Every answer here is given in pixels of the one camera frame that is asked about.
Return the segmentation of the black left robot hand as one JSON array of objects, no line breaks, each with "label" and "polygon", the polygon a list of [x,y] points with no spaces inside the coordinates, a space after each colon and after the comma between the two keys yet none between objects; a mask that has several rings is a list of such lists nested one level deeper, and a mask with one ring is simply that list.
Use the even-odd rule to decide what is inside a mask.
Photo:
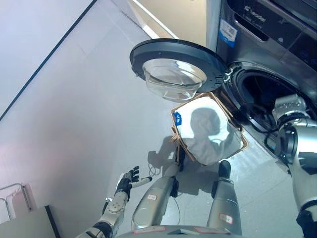
[{"label": "black left robot hand", "polygon": [[135,166],[127,173],[124,173],[117,184],[115,194],[125,192],[129,198],[131,189],[143,186],[153,180],[151,176],[139,178],[139,172],[139,167]]}]

